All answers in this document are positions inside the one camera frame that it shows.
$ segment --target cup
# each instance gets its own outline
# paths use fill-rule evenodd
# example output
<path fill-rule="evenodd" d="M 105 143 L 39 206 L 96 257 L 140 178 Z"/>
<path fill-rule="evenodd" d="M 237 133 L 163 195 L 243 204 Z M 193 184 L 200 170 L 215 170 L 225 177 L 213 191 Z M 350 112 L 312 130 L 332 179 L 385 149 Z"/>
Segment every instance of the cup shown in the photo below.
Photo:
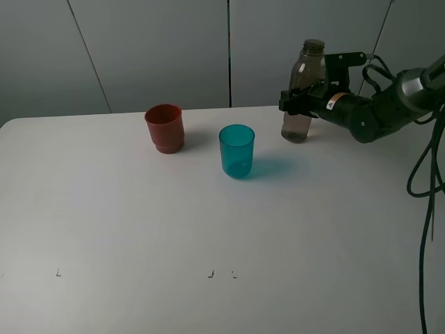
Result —
<path fill-rule="evenodd" d="M 233 124 L 220 131 L 222 169 L 235 179 L 252 169 L 255 133 L 245 125 Z"/>
<path fill-rule="evenodd" d="M 184 146 L 182 110 L 174 104 L 160 104 L 145 113 L 153 144 L 160 153 L 172 154 Z"/>

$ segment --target white table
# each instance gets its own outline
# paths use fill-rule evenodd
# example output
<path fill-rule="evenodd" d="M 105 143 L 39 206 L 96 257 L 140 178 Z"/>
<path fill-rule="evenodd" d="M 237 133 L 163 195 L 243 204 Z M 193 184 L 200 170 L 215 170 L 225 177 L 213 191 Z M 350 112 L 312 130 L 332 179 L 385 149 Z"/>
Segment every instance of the white table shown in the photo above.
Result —
<path fill-rule="evenodd" d="M 142 113 L 6 124 L 0 333 L 420 333 L 427 202 L 405 192 L 411 129 L 363 145 L 316 121 L 294 145 L 281 122 L 277 107 L 185 111 L 174 155 L 155 150 Z M 257 134 L 246 180 L 220 166 L 231 123 Z M 445 329 L 437 201 L 430 333 Z"/>

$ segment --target white wall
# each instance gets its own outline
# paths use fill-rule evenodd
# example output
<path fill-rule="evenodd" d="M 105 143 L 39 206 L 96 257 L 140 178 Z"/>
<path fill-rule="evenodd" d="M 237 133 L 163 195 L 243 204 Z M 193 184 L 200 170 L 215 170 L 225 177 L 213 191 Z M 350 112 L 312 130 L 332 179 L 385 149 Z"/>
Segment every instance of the white wall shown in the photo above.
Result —
<path fill-rule="evenodd" d="M 318 38 L 326 53 L 372 52 L 389 0 L 231 1 L 232 105 L 276 105 L 287 89 L 303 42 Z M 352 72 L 358 93 L 361 72 Z"/>
<path fill-rule="evenodd" d="M 227 0 L 71 0 L 114 113 L 229 106 Z"/>
<path fill-rule="evenodd" d="M 65 1 L 2 0 L 0 45 L 0 126 L 109 112 Z"/>

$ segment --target bottle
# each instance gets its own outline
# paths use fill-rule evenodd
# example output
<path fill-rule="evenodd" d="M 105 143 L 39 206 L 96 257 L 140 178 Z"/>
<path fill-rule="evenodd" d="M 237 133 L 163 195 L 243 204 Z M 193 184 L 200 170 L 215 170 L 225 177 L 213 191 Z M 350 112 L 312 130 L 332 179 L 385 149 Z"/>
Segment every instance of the bottle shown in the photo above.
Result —
<path fill-rule="evenodd" d="M 300 52 L 300 58 L 292 68 L 289 90 L 304 89 L 323 79 L 325 70 L 321 65 L 324 57 L 325 43 L 321 40 L 306 40 Z M 304 115 L 291 116 L 284 113 L 281 135 L 291 143 L 302 143 L 307 138 L 307 132 L 312 118 Z"/>

